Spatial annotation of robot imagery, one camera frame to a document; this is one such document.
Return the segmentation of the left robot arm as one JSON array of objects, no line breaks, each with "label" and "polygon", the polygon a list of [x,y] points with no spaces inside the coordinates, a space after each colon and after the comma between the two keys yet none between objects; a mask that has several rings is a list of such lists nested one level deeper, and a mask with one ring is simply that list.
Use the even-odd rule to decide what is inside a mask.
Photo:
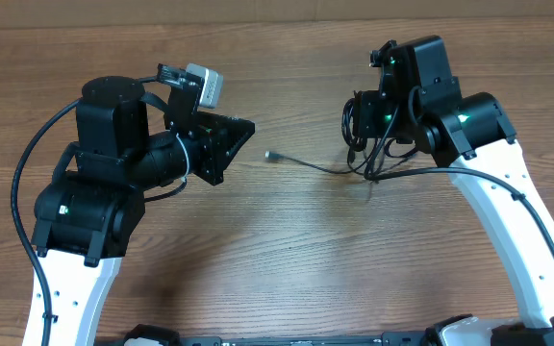
[{"label": "left robot arm", "polygon": [[78,137],[69,143],[21,233],[34,269],[27,345],[90,345],[104,303],[146,205],[182,192],[190,176],[219,185],[255,132],[202,99],[206,79],[163,78],[167,100],[145,79],[100,77],[67,106]]}]

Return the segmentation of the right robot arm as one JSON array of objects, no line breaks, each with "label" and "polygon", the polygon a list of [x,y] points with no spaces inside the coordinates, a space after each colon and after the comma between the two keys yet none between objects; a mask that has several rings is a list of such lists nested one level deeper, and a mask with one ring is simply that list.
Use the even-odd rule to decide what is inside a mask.
[{"label": "right robot arm", "polygon": [[369,55],[379,86],[356,93],[356,150],[369,139],[374,156],[393,142],[431,156],[486,231],[516,297],[515,319],[462,314],[416,333],[415,345],[554,345],[554,220],[527,170],[516,129],[489,93],[461,93],[444,43],[429,36],[386,42]]}]

